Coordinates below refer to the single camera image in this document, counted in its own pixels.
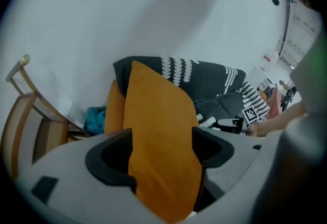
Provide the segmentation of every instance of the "wooden chair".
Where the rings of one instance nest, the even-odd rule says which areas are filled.
[[[58,112],[38,91],[24,66],[30,62],[25,55],[6,77],[19,93],[8,115],[1,139],[1,153],[7,172],[15,179],[21,171],[50,150],[68,142],[71,132],[89,137],[82,128]],[[14,76],[20,73],[30,92],[23,93]]]

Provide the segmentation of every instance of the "striped fabric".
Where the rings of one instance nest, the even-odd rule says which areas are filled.
[[[257,91],[250,85],[249,82],[245,81],[239,89],[239,92],[243,95],[244,98],[244,108],[253,105],[259,115],[259,121],[262,120],[262,118],[264,118],[268,113],[269,107],[260,97]]]
[[[204,122],[199,124],[199,127],[205,127],[205,128],[211,128],[212,125],[216,122],[216,119],[214,117],[210,117]]]

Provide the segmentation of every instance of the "orange towel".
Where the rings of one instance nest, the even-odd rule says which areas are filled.
[[[123,130],[124,111],[125,97],[120,92],[117,81],[114,80],[111,84],[110,93],[108,97],[106,118],[104,121],[105,133]]]
[[[129,174],[140,201],[169,223],[187,218],[198,196],[202,167],[192,150],[192,127],[198,125],[183,90],[133,62],[124,120],[133,131]]]

